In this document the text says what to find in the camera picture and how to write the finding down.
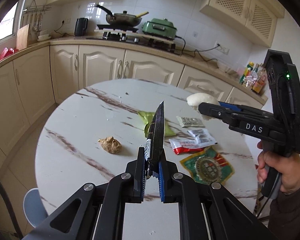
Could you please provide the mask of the person right hand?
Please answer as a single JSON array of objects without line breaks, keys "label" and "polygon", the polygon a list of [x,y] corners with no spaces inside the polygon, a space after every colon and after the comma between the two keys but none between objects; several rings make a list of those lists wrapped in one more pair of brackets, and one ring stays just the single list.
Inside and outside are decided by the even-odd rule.
[{"label": "person right hand", "polygon": [[281,177],[280,191],[285,194],[292,194],[300,189],[300,154],[292,153],[288,158],[279,156],[272,152],[264,152],[262,141],[259,141],[257,148],[262,152],[258,155],[257,179],[263,183],[268,171],[266,165],[275,168]]}]

